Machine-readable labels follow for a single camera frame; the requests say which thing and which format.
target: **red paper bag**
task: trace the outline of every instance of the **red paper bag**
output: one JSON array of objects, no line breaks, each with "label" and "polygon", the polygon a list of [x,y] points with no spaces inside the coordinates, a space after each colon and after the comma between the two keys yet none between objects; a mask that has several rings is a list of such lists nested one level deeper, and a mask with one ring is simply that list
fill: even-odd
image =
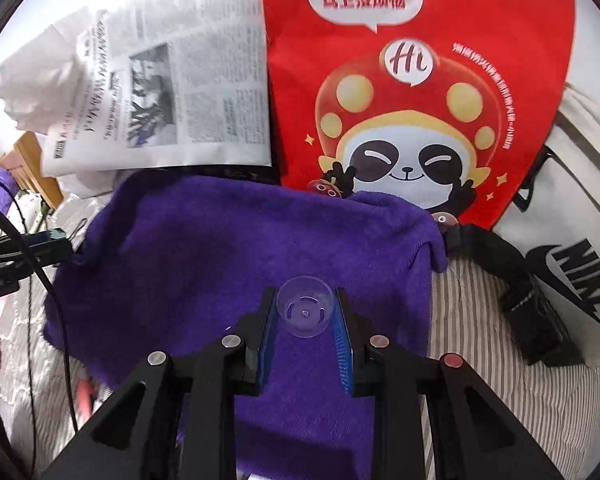
[{"label": "red paper bag", "polygon": [[264,0],[283,184],[490,228],[538,153],[574,0]]}]

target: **red hat with yellow spots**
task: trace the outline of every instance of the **red hat with yellow spots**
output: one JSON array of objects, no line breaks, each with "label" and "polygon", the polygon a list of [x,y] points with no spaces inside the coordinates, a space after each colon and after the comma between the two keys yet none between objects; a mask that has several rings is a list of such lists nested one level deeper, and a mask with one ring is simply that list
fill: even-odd
[{"label": "red hat with yellow spots", "polygon": [[328,171],[336,160],[343,162],[347,143],[365,130],[404,126],[408,136],[426,128],[464,146],[465,180],[477,187],[491,171],[503,118],[496,93],[475,72],[419,40],[395,40],[325,79],[315,103],[324,152],[318,163]]}]

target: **wooden headboard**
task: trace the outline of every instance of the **wooden headboard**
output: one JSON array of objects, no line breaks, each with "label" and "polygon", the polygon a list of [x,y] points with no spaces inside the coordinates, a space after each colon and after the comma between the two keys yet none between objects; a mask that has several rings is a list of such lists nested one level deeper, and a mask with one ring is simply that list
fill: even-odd
[{"label": "wooden headboard", "polygon": [[41,175],[41,158],[36,134],[26,132],[14,143],[13,151],[0,157],[0,167],[10,172],[22,189],[40,193],[49,207],[56,209],[62,202],[62,192],[56,179]]}]

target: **purple towel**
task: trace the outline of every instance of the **purple towel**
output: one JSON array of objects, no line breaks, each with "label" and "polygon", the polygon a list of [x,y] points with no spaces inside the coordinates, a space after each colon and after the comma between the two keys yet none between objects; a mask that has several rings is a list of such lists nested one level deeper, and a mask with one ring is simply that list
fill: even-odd
[{"label": "purple towel", "polygon": [[[395,196],[346,200],[143,171],[91,223],[56,274],[71,354],[115,387],[156,349],[197,351],[252,312],[267,285],[308,274],[343,286],[378,333],[425,354],[430,272],[446,266],[429,213]],[[60,345],[48,308],[45,336]],[[269,383],[236,399],[238,467],[276,480],[366,479],[373,400],[351,399],[333,334],[276,339]]]},{"label": "purple towel", "polygon": [[[20,191],[20,186],[18,186],[13,175],[3,168],[0,168],[0,182],[3,183],[14,196]],[[0,187],[0,212],[6,215],[12,202],[13,200],[9,196],[9,193]]]}]

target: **newspaper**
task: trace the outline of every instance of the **newspaper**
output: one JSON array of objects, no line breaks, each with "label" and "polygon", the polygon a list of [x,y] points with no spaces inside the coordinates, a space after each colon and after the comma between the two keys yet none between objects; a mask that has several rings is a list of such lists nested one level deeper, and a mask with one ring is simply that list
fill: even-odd
[{"label": "newspaper", "polygon": [[131,0],[79,38],[43,172],[270,166],[262,0]]}]

